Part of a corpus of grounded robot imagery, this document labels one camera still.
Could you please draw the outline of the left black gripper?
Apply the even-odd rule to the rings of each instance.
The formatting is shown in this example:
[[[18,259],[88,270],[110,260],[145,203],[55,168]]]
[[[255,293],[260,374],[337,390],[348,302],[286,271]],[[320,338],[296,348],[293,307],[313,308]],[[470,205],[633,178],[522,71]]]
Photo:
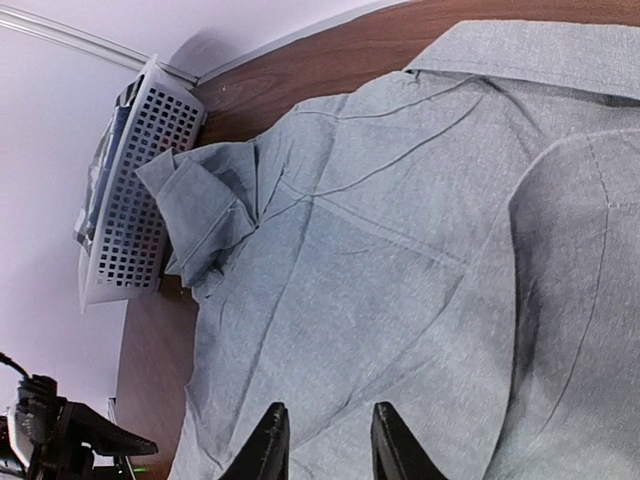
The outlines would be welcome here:
[[[11,479],[123,479],[117,462],[97,466],[95,458],[158,452],[155,442],[59,396],[47,376],[22,377],[1,416],[1,473]]]

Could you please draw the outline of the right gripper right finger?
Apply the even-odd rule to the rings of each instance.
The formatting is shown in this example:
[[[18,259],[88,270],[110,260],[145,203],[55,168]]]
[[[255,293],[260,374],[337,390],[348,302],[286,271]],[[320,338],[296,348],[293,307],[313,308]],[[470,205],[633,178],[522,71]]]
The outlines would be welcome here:
[[[374,406],[371,449],[374,479],[446,480],[390,402]]]

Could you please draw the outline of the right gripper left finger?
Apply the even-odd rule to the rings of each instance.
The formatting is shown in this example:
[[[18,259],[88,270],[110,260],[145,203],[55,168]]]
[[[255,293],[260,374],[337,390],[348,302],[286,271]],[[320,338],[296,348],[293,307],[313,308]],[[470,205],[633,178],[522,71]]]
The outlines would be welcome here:
[[[272,403],[220,480],[287,480],[290,423],[284,403]]]

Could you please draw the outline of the white plastic basket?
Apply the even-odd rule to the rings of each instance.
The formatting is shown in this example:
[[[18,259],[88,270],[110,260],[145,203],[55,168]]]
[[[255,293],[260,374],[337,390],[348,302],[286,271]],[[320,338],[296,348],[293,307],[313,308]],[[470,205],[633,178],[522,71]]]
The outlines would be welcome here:
[[[79,304],[133,299],[160,281],[166,227],[137,171],[164,151],[194,147],[204,106],[152,58],[122,134],[90,253],[80,246]]]

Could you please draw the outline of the grey long sleeve shirt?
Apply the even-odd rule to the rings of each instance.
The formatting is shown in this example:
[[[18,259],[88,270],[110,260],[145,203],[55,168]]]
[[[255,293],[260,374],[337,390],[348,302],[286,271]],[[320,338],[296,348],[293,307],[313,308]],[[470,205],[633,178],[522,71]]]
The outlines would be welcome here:
[[[170,475],[267,406],[367,479],[392,403],[451,479],[639,475],[639,31],[465,21],[405,69],[138,177],[199,306]]]

